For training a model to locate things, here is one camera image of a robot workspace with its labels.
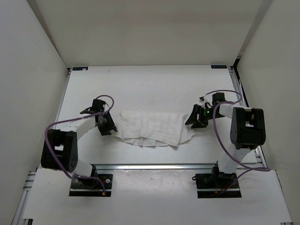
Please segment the white fabric skirt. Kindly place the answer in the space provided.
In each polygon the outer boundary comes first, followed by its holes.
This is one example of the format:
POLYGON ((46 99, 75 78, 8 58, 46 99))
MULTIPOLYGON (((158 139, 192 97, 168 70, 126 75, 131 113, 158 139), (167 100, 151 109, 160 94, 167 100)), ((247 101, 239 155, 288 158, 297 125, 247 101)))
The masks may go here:
POLYGON ((195 135, 185 126, 188 115, 181 112, 122 110, 113 135, 123 142, 139 147, 178 148, 195 135))

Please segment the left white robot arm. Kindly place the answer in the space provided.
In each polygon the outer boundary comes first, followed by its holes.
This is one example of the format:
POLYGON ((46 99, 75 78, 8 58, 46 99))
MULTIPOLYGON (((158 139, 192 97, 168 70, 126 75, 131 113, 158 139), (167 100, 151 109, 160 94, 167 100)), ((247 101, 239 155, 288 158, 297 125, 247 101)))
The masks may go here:
POLYGON ((83 184, 89 188, 96 186, 98 183, 96 167, 79 159, 77 142, 94 128, 97 128, 102 136, 117 132, 117 127, 109 111, 105 110, 105 106, 106 104, 87 108, 81 114, 88 114, 90 117, 81 117, 62 129, 47 130, 41 166, 64 171, 69 177, 82 178, 83 184))

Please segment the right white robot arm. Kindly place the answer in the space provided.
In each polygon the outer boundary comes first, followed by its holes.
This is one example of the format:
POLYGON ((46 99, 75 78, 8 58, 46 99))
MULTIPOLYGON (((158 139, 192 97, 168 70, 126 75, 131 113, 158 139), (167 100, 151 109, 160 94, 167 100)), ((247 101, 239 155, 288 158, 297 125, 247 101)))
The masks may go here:
POLYGON ((235 102, 216 101, 211 108, 195 104, 185 125, 194 128, 206 128, 212 121, 217 140, 224 155, 217 161, 218 171, 210 177, 212 185, 222 187, 228 180, 227 175, 234 174, 240 165, 248 170, 251 167, 242 164, 244 157, 265 143, 266 131, 263 109, 249 108, 235 102), (229 130, 230 146, 226 147, 219 135, 216 119, 231 119, 229 130))

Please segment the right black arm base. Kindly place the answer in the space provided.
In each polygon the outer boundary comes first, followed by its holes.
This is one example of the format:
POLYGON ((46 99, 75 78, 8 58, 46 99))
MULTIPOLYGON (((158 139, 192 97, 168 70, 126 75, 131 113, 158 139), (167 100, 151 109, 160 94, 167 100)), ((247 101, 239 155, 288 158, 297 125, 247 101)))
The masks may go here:
POLYGON ((196 182, 197 198, 241 198, 236 173, 223 173, 215 165, 210 173, 197 173, 192 177, 196 182))

